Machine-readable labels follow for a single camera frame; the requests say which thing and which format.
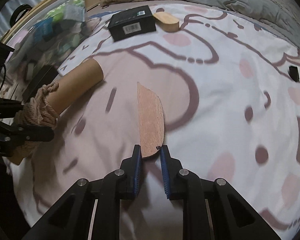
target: bed sheet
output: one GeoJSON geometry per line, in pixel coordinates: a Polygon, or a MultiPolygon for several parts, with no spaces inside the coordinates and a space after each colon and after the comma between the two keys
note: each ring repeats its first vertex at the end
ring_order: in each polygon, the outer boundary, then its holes
{"type": "MultiPolygon", "coordinates": [[[[225,11],[157,4],[180,31],[113,42],[103,14],[60,66],[93,57],[104,82],[71,105],[55,138],[20,166],[15,194],[32,226],[79,178],[103,178],[139,144],[137,82],[162,102],[171,156],[200,178],[223,177],[283,240],[300,228],[300,82],[288,75],[300,50],[225,11]]],[[[121,239],[182,239],[182,205],[163,189],[159,157],[145,162],[137,199],[123,202],[121,239]]]]}

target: black cable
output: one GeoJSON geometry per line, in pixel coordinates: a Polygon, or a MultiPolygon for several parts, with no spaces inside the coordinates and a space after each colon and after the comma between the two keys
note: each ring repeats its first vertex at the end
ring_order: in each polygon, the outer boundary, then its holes
{"type": "Polygon", "coordinates": [[[2,80],[2,83],[1,83],[0,91],[1,91],[1,89],[3,87],[4,81],[6,80],[6,71],[7,70],[6,70],[5,64],[3,64],[3,68],[4,68],[4,75],[3,75],[3,80],[2,80]]]}

